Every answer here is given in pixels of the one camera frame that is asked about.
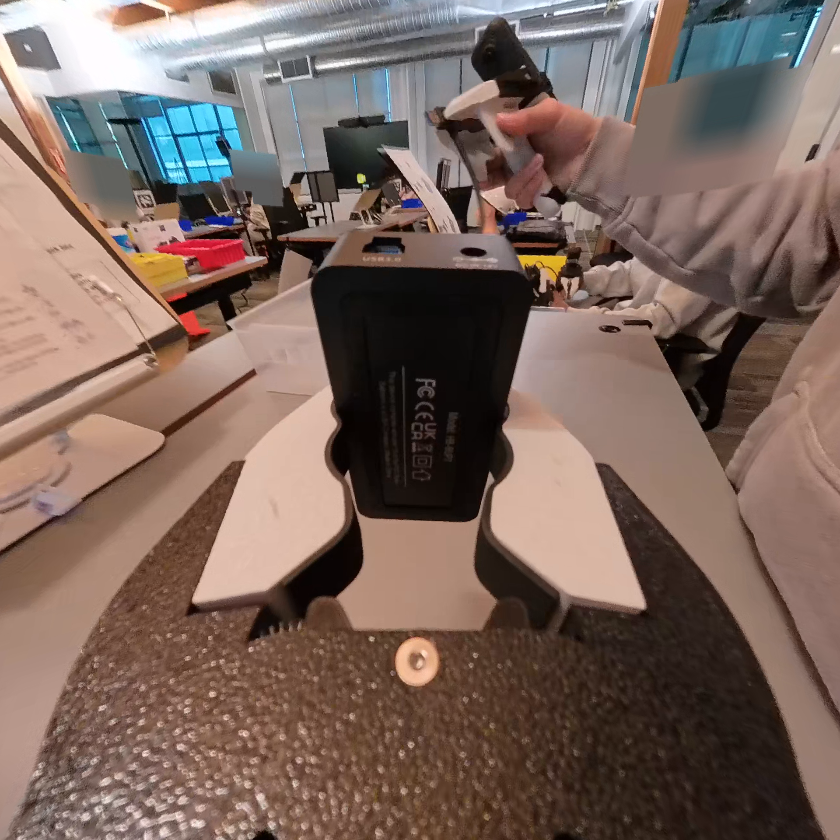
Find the silver ventilation duct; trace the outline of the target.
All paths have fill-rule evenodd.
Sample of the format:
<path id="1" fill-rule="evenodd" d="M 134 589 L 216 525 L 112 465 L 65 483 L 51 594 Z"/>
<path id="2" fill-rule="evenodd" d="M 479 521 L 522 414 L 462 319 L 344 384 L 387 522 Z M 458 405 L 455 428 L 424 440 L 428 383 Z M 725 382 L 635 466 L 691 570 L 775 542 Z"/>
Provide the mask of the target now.
<path id="1" fill-rule="evenodd" d="M 549 20 L 604 15 L 627 2 L 297 1 L 230 2 L 141 24 L 120 34 L 184 75 L 321 53 L 473 32 L 492 18 Z"/>

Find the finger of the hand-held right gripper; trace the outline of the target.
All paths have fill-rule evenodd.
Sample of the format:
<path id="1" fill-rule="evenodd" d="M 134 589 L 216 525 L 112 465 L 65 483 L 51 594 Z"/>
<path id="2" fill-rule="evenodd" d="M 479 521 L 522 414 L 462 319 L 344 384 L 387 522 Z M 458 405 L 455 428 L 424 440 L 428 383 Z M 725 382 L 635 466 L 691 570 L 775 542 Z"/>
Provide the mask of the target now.
<path id="1" fill-rule="evenodd" d="M 496 127 L 497 115 L 519 109 L 523 95 L 512 85 L 501 87 L 495 80 L 482 82 L 453 99 L 443 111 L 450 122 L 478 120 L 487 127 Z"/>
<path id="2" fill-rule="evenodd" d="M 506 195 L 501 182 L 507 163 L 481 124 L 456 125 L 455 150 L 480 200 L 500 215 L 518 210 L 518 205 Z"/>

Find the white translucent container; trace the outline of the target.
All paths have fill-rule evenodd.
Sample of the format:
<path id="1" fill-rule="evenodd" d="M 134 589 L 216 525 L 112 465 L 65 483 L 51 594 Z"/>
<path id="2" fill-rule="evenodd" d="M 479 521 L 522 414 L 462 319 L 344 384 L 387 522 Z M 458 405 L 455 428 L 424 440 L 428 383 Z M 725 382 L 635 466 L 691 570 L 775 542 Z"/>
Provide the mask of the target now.
<path id="1" fill-rule="evenodd" d="M 228 323 L 267 392 L 309 397 L 329 385 L 311 286 L 305 280 Z"/>

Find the wooden document holder stand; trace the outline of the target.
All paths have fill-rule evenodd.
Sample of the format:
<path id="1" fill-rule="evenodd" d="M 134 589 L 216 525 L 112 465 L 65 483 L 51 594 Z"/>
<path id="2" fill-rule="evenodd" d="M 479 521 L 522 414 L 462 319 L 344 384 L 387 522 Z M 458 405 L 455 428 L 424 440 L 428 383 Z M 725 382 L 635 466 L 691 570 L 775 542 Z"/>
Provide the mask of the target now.
<path id="1" fill-rule="evenodd" d="M 186 355 L 179 318 L 67 172 L 2 38 L 1 548 L 155 455 L 160 432 L 98 409 Z"/>

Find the yellow plastic bin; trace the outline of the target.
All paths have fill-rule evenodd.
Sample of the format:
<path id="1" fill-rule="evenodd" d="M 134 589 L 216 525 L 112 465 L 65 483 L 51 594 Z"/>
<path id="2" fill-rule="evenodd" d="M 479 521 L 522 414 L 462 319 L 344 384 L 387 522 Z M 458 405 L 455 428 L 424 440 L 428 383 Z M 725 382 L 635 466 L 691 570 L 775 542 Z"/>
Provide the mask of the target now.
<path id="1" fill-rule="evenodd" d="M 154 287 L 166 287 L 188 278 L 182 256 L 160 252 L 128 255 L 140 277 Z"/>

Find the white paper sheet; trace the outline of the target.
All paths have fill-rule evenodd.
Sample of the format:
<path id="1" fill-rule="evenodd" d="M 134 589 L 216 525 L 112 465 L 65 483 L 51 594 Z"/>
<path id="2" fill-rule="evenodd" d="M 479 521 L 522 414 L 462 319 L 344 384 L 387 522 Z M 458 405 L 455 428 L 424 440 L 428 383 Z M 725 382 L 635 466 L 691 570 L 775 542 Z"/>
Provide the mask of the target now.
<path id="1" fill-rule="evenodd" d="M 413 153 L 408 149 L 390 145 L 382 146 L 381 152 L 394 164 L 403 180 L 411 186 L 425 207 L 437 232 L 450 235 L 460 234 L 459 224 L 452 210 Z"/>

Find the person's right forearm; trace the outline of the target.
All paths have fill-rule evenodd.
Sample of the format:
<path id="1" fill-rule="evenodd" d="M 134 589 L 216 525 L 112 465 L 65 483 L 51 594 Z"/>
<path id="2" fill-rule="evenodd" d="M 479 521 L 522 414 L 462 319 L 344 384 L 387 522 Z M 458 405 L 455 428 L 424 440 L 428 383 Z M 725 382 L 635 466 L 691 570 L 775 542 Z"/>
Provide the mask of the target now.
<path id="1" fill-rule="evenodd" d="M 634 128 L 605 118 L 570 193 L 662 277 L 725 307 L 838 329 L 839 154 L 766 181 L 631 197 Z"/>

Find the red plastic bin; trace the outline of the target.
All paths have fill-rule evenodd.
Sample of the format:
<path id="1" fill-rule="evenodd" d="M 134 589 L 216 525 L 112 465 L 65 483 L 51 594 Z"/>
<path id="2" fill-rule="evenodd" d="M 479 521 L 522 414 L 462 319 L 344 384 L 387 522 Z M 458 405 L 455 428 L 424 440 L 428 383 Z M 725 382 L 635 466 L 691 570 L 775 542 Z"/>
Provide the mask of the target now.
<path id="1" fill-rule="evenodd" d="M 203 271 L 225 268 L 246 258 L 245 247 L 239 238 L 195 238 L 158 245 L 157 253 L 193 258 Z"/>

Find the black tv screen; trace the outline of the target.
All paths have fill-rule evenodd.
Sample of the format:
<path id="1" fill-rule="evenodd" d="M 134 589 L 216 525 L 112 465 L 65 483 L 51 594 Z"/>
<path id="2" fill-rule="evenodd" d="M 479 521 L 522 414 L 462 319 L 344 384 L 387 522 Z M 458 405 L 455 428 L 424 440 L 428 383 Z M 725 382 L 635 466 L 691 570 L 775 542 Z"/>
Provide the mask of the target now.
<path id="1" fill-rule="evenodd" d="M 329 170 L 339 190 L 376 186 L 390 171 L 381 148 L 409 146 L 408 121 L 387 122 L 383 115 L 343 119 L 322 129 Z"/>

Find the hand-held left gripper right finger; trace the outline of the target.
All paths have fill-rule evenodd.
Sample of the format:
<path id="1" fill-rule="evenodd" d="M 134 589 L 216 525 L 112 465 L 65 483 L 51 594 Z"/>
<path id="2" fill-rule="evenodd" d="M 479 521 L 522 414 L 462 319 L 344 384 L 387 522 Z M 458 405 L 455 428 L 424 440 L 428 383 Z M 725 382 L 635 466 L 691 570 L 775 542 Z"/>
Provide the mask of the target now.
<path id="1" fill-rule="evenodd" d="M 479 582 L 525 627 L 573 607 L 625 615 L 646 598 L 590 452 L 541 402 L 511 389 L 476 541 Z"/>

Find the person's grey hoodie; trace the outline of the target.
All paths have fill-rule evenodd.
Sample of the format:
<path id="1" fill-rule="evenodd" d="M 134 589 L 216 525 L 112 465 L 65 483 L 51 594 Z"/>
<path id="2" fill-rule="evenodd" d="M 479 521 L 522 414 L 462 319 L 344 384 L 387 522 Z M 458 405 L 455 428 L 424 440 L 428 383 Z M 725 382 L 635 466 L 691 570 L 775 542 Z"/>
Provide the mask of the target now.
<path id="1" fill-rule="evenodd" d="M 838 296 L 794 351 L 727 475 L 763 566 L 838 708 Z"/>

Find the wooden post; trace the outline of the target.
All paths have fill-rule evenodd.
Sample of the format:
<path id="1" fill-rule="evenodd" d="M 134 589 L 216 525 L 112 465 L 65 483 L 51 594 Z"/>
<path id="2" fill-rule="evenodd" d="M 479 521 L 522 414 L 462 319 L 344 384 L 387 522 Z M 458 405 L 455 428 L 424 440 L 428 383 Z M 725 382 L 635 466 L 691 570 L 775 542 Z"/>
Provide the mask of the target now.
<path id="1" fill-rule="evenodd" d="M 648 88 L 659 87 L 668 83 L 688 5 L 688 1 L 658 2 L 630 120 L 632 125 L 637 123 L 645 91 Z"/>

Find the desk with coloured bins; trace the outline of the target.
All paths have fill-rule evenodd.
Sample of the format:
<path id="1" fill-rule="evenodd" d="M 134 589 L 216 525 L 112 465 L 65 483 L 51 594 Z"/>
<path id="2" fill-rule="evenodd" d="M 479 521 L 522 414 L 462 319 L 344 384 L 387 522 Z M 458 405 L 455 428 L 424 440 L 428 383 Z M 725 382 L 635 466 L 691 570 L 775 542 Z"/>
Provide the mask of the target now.
<path id="1" fill-rule="evenodd" d="M 254 272 L 267 265 L 265 257 L 248 256 L 234 264 L 159 287 L 157 291 L 179 316 L 215 305 L 226 330 L 230 331 L 228 323 L 237 318 L 231 296 L 250 288 Z"/>

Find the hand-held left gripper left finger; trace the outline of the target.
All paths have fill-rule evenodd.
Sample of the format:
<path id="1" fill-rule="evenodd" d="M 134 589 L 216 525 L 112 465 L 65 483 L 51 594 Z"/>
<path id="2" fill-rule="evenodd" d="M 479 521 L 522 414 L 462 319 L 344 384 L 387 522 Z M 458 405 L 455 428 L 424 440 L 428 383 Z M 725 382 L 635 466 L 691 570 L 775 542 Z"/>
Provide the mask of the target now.
<path id="1" fill-rule="evenodd" d="M 265 607 L 282 623 L 361 572 L 361 527 L 341 422 L 325 387 L 245 459 L 192 595 L 198 612 Z"/>

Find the person's right hand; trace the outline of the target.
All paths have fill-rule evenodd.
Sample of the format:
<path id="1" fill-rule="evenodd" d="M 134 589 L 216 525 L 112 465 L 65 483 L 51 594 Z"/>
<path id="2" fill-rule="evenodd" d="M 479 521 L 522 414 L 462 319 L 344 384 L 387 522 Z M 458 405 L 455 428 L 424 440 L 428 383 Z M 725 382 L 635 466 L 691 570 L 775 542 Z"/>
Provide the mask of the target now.
<path id="1" fill-rule="evenodd" d="M 503 156 L 487 164 L 490 186 L 504 186 L 508 198 L 520 207 L 530 207 L 550 181 L 563 193 L 577 176 L 602 121 L 590 113 L 547 98 L 531 107 L 497 116 L 501 132 L 524 138 L 534 158 L 514 173 Z"/>

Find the black usb hub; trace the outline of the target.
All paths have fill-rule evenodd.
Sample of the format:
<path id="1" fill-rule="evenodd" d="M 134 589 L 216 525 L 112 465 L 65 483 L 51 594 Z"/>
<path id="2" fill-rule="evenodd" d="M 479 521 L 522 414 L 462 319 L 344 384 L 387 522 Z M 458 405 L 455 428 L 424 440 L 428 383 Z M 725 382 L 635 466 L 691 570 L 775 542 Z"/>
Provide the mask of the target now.
<path id="1" fill-rule="evenodd" d="M 486 234 L 355 230 L 311 299 L 356 506 L 368 518 L 476 518 L 532 305 Z"/>

